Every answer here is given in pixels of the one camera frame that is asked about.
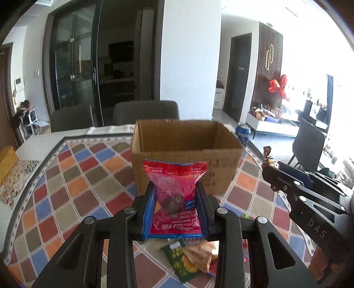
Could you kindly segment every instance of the yellow tissue box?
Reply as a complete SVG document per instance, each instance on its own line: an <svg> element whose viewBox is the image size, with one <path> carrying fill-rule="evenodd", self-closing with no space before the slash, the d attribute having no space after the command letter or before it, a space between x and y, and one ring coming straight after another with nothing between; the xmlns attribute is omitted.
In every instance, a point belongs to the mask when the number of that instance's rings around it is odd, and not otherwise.
<svg viewBox="0 0 354 288"><path fill-rule="evenodd" d="M17 163L18 158L12 146L7 146L0 152L0 185Z"/></svg>

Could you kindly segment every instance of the diamond pattern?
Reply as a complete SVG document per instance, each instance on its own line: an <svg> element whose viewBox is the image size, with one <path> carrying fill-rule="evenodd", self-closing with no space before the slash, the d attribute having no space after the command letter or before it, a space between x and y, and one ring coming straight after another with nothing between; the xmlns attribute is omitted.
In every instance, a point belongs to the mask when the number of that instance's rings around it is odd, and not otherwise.
<svg viewBox="0 0 354 288"><path fill-rule="evenodd" d="M113 137L106 142L96 141L96 138L94 141L68 140L49 168L40 172L35 191L21 210L21 221L15 223L15 230L11 233L16 239L8 264L24 286L32 285L63 240L68 239L85 216L105 219L132 205L132 198L139 193L129 164L129 147L129 142L114 142ZM235 185L225 195L218 196L220 205L239 216L248 213L251 219L266 216L299 257L310 262L311 253L306 249L309 244L290 222L281 197L258 180L255 161L245 155L240 167ZM185 287L176 280L173 267L161 252L164 245L163 240L156 239L133 245L139 287ZM105 287L108 240L104 241L103 253L102 286ZM249 273L249 265L245 265L245 271ZM186 285L211 288L213 284L210 276L200 274Z"/></svg>

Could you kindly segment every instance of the chair leg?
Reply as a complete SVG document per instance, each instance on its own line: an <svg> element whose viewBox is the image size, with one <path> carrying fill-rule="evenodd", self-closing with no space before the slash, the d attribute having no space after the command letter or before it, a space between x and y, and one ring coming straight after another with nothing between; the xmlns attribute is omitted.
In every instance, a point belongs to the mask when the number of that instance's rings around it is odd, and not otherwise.
<svg viewBox="0 0 354 288"><path fill-rule="evenodd" d="M294 158L295 158L295 155L293 155L293 156L291 157L290 161L288 162L288 165L290 165L290 163L294 160Z"/></svg>

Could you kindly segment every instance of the slatted wood panel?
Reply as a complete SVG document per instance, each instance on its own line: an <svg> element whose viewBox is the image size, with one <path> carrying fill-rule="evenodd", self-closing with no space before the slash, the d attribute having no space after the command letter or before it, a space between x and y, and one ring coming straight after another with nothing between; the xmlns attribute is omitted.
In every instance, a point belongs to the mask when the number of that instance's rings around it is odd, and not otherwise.
<svg viewBox="0 0 354 288"><path fill-rule="evenodd" d="M269 70L267 70L266 55L271 44L274 46L274 58L273 63L269 64ZM281 97L278 93L269 93L268 87L271 79L280 80L282 56L283 35L269 26L259 23L258 64L251 107L258 107L259 104L269 104L271 109L280 108Z"/></svg>

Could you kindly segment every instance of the door handle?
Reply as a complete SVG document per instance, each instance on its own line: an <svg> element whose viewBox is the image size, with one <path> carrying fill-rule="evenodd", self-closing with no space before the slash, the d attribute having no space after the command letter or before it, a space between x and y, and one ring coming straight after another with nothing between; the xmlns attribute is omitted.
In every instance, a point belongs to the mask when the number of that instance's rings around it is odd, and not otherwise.
<svg viewBox="0 0 354 288"><path fill-rule="evenodd" d="M92 71L92 79L95 82L95 85L97 85L96 68L95 67L93 68L93 71Z"/></svg>

